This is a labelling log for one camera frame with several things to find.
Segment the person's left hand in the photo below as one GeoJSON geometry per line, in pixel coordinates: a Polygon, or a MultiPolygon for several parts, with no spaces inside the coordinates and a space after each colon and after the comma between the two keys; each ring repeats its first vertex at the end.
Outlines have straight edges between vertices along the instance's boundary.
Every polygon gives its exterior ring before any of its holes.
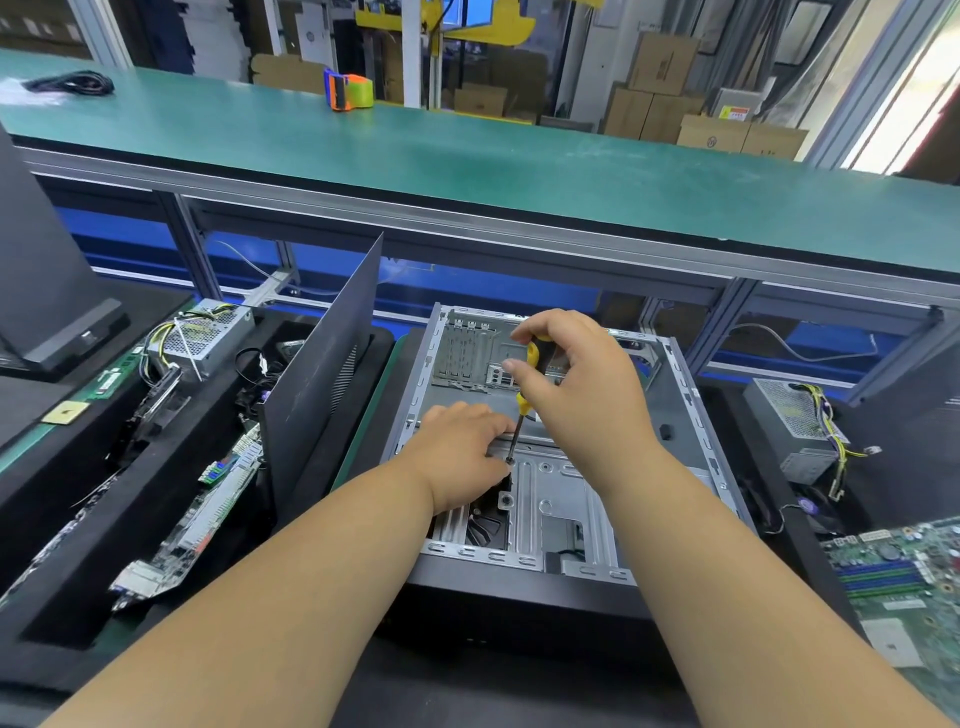
{"type": "Polygon", "coordinates": [[[474,501],[453,497],[454,466],[479,457],[496,457],[489,454],[491,444],[502,435],[513,434],[515,426],[512,418],[486,404],[434,406],[391,459],[390,468],[426,493],[434,515],[448,512],[474,501]]]}

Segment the person's right hand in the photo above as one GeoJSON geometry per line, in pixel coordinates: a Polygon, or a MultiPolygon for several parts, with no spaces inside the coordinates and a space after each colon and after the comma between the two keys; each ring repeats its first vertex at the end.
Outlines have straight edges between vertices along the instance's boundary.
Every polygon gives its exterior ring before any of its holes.
{"type": "Polygon", "coordinates": [[[598,494],[639,483],[659,443],[629,354],[606,328],[574,310],[539,312],[510,334],[520,344],[534,336],[549,336],[569,363],[558,384],[530,367],[520,392],[549,436],[598,494]]]}

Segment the yellow black screwdriver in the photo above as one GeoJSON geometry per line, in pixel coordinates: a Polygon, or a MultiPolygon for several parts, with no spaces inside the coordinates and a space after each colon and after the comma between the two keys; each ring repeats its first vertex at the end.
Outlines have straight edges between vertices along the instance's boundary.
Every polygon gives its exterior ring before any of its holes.
{"type": "MultiPolygon", "coordinates": [[[[558,346],[549,336],[534,336],[526,348],[526,363],[528,366],[546,376],[549,366],[556,356],[558,346]]],[[[516,394],[518,418],[511,436],[510,446],[506,456],[506,463],[513,466],[523,424],[533,407],[522,393],[516,394]]]]}

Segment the person's left forearm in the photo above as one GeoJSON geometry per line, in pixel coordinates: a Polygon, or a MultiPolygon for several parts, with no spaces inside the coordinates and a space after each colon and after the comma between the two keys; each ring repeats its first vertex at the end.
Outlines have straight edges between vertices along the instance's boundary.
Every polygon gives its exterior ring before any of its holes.
{"type": "Polygon", "coordinates": [[[350,481],[152,628],[41,728],[328,728],[434,514],[389,463],[350,481]]]}

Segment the person's right forearm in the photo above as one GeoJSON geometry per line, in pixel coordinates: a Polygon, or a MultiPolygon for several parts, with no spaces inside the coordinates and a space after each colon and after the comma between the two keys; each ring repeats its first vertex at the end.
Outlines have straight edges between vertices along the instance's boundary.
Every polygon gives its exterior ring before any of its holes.
{"type": "Polygon", "coordinates": [[[661,448],[581,466],[703,728],[954,728],[661,448]]]}

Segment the grey metal computer case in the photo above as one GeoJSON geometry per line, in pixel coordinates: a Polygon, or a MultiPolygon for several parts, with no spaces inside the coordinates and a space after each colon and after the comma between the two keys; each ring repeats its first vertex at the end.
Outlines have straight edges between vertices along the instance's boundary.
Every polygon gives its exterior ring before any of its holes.
{"type": "MultiPolygon", "coordinates": [[[[434,406],[464,400],[518,417],[518,388],[501,363],[524,356],[510,337],[521,321],[434,305],[382,462],[403,450],[434,406]]],[[[638,374],[657,440],[756,533],[678,341],[652,329],[608,332],[638,374]]],[[[390,608],[390,628],[434,644],[630,651],[628,641],[642,639],[652,621],[601,497],[539,418],[526,419],[511,457],[507,481],[431,520],[390,608]]]]}

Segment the dark grey case side panel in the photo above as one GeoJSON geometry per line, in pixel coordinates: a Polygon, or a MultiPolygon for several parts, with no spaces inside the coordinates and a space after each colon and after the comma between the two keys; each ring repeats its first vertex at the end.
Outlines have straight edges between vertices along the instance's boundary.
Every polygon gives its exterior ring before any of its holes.
{"type": "Polygon", "coordinates": [[[266,399],[260,418],[267,490],[276,525],[332,411],[333,386],[349,356],[369,341],[384,235],[380,234],[266,399]]]}

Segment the brown cardboard box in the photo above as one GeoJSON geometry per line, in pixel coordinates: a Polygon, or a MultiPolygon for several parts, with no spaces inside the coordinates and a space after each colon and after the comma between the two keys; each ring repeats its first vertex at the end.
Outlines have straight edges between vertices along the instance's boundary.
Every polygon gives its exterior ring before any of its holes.
{"type": "Polygon", "coordinates": [[[676,145],[740,154],[750,128],[750,122],[686,114],[680,122],[676,145]]]}
{"type": "Polygon", "coordinates": [[[250,60],[252,82],[283,91],[325,95],[325,71],[321,63],[303,60],[297,54],[256,54],[250,60]]]}
{"type": "Polygon", "coordinates": [[[794,162],[808,134],[802,128],[751,123],[740,153],[794,162]]]}
{"type": "Polygon", "coordinates": [[[453,110],[460,115],[502,118],[508,93],[504,87],[466,82],[453,93],[453,110]]]}
{"type": "Polygon", "coordinates": [[[599,134],[625,140],[639,140],[654,94],[623,85],[612,88],[599,134]]]}
{"type": "Polygon", "coordinates": [[[627,87],[632,91],[682,95],[699,47],[700,40],[688,35],[642,32],[630,65],[627,87]]]}
{"type": "Polygon", "coordinates": [[[702,94],[653,95],[639,139],[675,144],[685,116],[699,116],[706,97],[702,94]]]}

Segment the green motherboard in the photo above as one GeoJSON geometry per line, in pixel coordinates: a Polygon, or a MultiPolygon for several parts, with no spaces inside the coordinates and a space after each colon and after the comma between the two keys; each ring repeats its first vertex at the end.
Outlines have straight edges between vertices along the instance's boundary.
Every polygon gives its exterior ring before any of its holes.
{"type": "Polygon", "coordinates": [[[112,613],[151,601],[179,588],[234,505],[257,480],[262,465],[260,425],[251,425],[222,459],[198,478],[200,489],[157,552],[147,561],[127,564],[109,586],[116,600],[112,613]]]}
{"type": "Polygon", "coordinates": [[[960,726],[960,515],[821,548],[873,649],[960,726]]]}

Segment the orange tape dispenser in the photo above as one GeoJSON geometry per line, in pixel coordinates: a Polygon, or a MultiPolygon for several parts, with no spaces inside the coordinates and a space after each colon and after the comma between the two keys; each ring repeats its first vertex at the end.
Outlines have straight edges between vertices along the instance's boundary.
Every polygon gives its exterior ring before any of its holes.
{"type": "Polygon", "coordinates": [[[334,113],[363,111],[376,103],[374,82],[367,77],[325,68],[322,79],[326,103],[334,113]]]}

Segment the white box with red label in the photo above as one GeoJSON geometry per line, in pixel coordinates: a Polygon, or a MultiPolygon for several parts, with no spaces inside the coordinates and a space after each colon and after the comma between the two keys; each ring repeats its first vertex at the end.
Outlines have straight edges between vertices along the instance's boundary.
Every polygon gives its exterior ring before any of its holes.
{"type": "Polygon", "coordinates": [[[711,91],[705,108],[711,118],[750,122],[762,109],[763,91],[718,87],[711,91]]]}

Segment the yellow metal rack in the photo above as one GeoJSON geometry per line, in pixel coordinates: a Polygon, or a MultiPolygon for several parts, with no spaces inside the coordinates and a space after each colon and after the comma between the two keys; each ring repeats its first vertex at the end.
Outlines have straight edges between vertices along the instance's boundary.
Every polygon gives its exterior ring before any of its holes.
{"type": "MultiPolygon", "coordinates": [[[[437,33],[452,41],[519,46],[531,37],[536,21],[522,15],[520,0],[493,0],[490,18],[480,25],[455,28],[448,24],[445,5],[440,0],[418,0],[419,26],[425,34],[437,33]]],[[[400,33],[402,16],[383,10],[356,9],[356,24],[363,29],[400,33]]]]}

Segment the green memory stick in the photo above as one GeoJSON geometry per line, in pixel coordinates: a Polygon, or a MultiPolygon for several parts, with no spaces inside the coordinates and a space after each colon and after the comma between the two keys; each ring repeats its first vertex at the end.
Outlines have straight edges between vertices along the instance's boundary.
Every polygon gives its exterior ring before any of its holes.
{"type": "Polygon", "coordinates": [[[108,400],[129,378],[138,376],[143,351],[142,344],[135,345],[102,370],[90,384],[91,389],[87,399],[89,401],[108,400]]]}

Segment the black foam tray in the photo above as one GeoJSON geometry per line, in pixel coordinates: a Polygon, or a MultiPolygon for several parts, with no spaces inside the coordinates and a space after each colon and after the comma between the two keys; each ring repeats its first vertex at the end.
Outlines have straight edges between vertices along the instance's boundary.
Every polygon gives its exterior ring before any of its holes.
{"type": "Polygon", "coordinates": [[[126,565],[156,554],[198,495],[202,472],[241,437],[236,401],[254,377],[254,354],[226,359],[0,608],[0,688],[74,694],[158,621],[317,504],[330,491],[394,346],[388,329],[370,324],[365,352],[347,358],[352,378],[280,524],[263,454],[257,479],[182,584],[113,613],[114,579],[126,565]]]}

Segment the small yellow card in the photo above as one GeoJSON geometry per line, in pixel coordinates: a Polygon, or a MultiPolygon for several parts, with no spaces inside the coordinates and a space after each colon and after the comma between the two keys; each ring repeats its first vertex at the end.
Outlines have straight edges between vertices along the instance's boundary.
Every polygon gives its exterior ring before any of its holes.
{"type": "Polygon", "coordinates": [[[66,399],[48,411],[41,418],[40,422],[45,426],[68,426],[77,420],[89,408],[89,401],[66,399]]]}

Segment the aluminium conveyor frame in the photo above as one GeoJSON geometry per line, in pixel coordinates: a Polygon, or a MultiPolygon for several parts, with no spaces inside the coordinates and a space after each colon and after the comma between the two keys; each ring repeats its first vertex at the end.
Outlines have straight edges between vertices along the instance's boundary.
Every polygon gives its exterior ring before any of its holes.
{"type": "Polygon", "coordinates": [[[280,259],[293,258],[292,243],[359,252],[362,238],[383,235],[391,258],[644,297],[638,314],[644,331],[653,330],[668,301],[700,305],[702,327],[687,353],[698,373],[802,380],[798,365],[735,363],[732,352],[721,352],[735,332],[756,329],[741,322],[750,314],[905,334],[858,383],[847,385],[856,404],[960,348],[960,284],[858,270],[852,260],[791,261],[673,241],[654,231],[536,224],[507,210],[480,214],[444,209],[438,200],[378,200],[372,193],[268,183],[234,171],[189,171],[164,159],[122,160],[94,148],[45,149],[25,138],[14,146],[45,182],[74,191],[95,188],[105,200],[167,193],[194,233],[273,239],[280,259]]]}

